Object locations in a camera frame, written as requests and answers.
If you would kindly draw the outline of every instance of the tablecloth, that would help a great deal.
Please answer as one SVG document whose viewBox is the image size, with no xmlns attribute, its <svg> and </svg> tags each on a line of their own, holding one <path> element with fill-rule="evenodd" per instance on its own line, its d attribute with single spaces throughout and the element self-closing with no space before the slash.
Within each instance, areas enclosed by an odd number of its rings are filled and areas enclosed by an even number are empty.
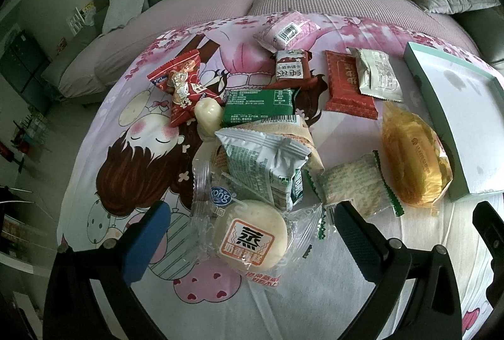
<svg viewBox="0 0 504 340">
<path fill-rule="evenodd" d="M 166 32 L 156 39 L 117 82 L 101 105 L 84 138 L 61 207 L 58 241 L 74 250 L 100 245 L 123 232 L 163 199 L 172 210 L 171 225 L 141 281 L 132 285 L 142 305 L 169 339 L 305 339 L 335 338 L 354 318 L 373 285 L 366 282 L 340 236 L 314 241 L 306 259 L 282 277 L 275 291 L 249 282 L 220 260 L 194 264 L 196 237 L 188 226 L 192 203 L 191 165 L 205 159 L 213 139 L 198 131 L 195 120 L 169 126 L 171 96 L 153 87 L 146 75 L 177 54 L 192 48 L 201 53 L 202 84 L 224 99 L 231 89 L 261 88 L 272 80 L 274 59 L 252 38 L 282 14 L 215 20 Z M 314 143 L 326 167 L 378 150 L 378 120 L 323 111 L 328 99 L 323 50 L 346 47 L 382 50 L 403 90 L 405 105 L 430 122 L 422 96 L 402 59 L 408 41 L 462 57 L 499 76 L 480 58 L 442 40 L 395 25 L 337 15 L 310 14 L 321 29 L 300 47 L 311 50 L 316 88 L 301 91 L 296 114 L 311 126 Z M 386 160 L 384 165 L 387 177 Z M 502 215 L 502 195 L 490 203 Z M 428 210 L 405 207 L 396 218 L 387 210 L 371 218 L 385 237 L 408 247 L 448 248 L 460 291 L 464 339 L 477 330 L 491 307 L 484 290 L 492 280 L 490 254 L 472 227 L 476 201 L 453 204 L 445 199 L 438 217 Z M 382 336 L 392 333 L 408 298 L 408 282 Z M 114 317 L 100 300 L 106 319 Z"/>
</svg>

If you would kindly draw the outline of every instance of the open box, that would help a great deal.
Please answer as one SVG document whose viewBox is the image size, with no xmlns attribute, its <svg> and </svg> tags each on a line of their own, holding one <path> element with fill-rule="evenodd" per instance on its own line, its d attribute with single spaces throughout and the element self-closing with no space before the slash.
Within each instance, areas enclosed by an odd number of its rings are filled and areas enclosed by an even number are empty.
<svg viewBox="0 0 504 340">
<path fill-rule="evenodd" d="M 504 89 L 490 72 L 409 42 L 404 60 L 450 160 L 452 201 L 504 191 Z"/>
</svg>

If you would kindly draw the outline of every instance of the sofa armrest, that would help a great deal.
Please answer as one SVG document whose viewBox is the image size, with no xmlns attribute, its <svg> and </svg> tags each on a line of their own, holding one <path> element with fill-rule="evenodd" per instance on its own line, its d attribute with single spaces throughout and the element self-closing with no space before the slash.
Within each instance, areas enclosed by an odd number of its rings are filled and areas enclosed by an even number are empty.
<svg viewBox="0 0 504 340">
<path fill-rule="evenodd" d="M 95 26 L 84 26 L 69 44 L 66 45 L 65 49 L 61 50 L 59 55 L 54 58 L 53 62 L 42 72 L 42 78 L 49 84 L 58 88 L 61 77 L 70 63 L 73 62 L 75 57 L 77 57 L 90 42 L 95 40 L 97 36 L 98 34 L 96 33 Z"/>
<path fill-rule="evenodd" d="M 488 64 L 504 72 L 504 19 L 493 7 L 454 14 L 453 18 L 471 35 Z"/>
</svg>

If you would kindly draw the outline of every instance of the tiled floor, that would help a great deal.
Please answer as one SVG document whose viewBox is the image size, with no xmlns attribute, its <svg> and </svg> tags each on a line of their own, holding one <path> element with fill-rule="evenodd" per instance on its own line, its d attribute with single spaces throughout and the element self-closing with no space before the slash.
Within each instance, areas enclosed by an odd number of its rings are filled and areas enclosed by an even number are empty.
<svg viewBox="0 0 504 340">
<path fill-rule="evenodd" d="M 47 114 L 49 131 L 43 148 L 36 148 L 26 158 L 24 170 L 18 176 L 16 188 L 33 191 L 19 196 L 35 204 L 18 207 L 21 221 L 43 231 L 46 236 L 34 237 L 32 264 L 50 268 L 56 254 L 56 227 L 61 201 L 70 179 L 82 139 L 86 135 L 100 104 L 86 107 L 65 103 L 54 105 Z M 21 285 L 35 306 L 43 309 L 49 279 L 20 272 Z"/>
</svg>

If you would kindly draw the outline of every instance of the orange translucent wrapper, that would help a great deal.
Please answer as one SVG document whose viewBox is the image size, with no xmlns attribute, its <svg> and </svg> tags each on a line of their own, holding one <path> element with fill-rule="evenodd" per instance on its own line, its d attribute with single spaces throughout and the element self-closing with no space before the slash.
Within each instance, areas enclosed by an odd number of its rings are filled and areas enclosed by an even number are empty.
<svg viewBox="0 0 504 340">
<path fill-rule="evenodd" d="M 430 208 L 436 216 L 453 174 L 434 130 L 416 114 L 385 102 L 381 141 L 399 198 L 412 207 Z"/>
</svg>

